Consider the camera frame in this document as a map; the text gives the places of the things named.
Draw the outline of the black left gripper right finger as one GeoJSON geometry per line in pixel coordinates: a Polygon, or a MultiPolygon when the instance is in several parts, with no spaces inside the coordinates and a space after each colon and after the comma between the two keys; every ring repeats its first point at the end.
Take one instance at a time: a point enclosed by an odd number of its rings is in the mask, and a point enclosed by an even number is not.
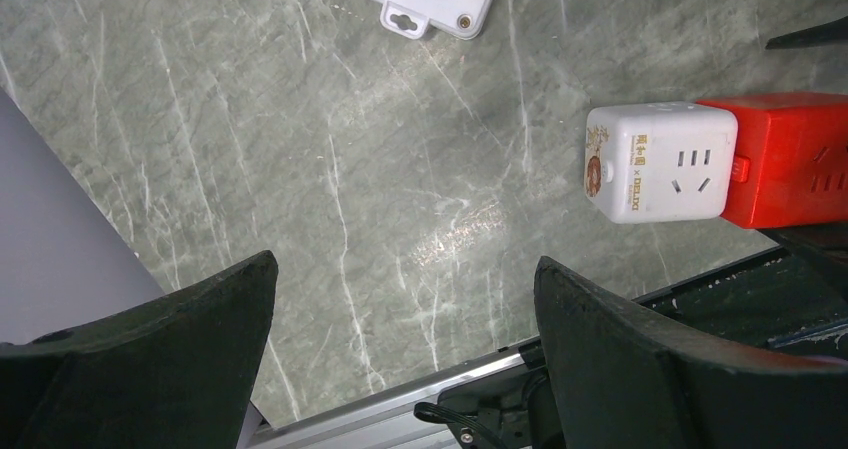
{"type": "Polygon", "coordinates": [[[716,337],[550,257],[537,327],[569,448],[843,448],[847,368],[716,337]]]}

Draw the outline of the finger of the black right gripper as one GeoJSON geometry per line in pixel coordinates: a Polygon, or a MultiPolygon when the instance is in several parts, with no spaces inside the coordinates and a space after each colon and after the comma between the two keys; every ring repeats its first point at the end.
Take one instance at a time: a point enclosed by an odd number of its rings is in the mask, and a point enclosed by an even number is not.
{"type": "Polygon", "coordinates": [[[846,43],[847,20],[848,17],[843,17],[828,23],[771,38],[766,43],[765,49],[803,49],[846,43]]]}

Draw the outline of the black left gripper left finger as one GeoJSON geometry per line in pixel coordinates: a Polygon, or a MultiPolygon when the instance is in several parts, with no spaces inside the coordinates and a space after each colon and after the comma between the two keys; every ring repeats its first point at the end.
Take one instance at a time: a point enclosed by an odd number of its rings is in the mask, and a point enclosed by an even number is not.
{"type": "Polygon", "coordinates": [[[5,448],[233,448],[269,335],[278,263],[1,347],[5,448]]]}

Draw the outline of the red cube adapter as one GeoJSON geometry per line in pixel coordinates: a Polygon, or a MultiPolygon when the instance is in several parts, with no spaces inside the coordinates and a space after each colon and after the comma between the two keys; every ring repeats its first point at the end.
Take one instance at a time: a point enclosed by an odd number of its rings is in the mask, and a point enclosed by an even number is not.
{"type": "Polygon", "coordinates": [[[699,99],[738,133],[721,217],[744,229],[847,219],[847,97],[815,92],[699,99]]]}

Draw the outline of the white cube adapter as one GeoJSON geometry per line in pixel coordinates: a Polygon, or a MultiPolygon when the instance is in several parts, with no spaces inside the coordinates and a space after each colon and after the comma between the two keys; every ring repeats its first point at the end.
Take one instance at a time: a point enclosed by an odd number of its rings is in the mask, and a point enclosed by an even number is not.
{"type": "Polygon", "coordinates": [[[584,190],[617,224],[705,220],[725,209],[738,121],[687,101],[592,109],[584,190]]]}

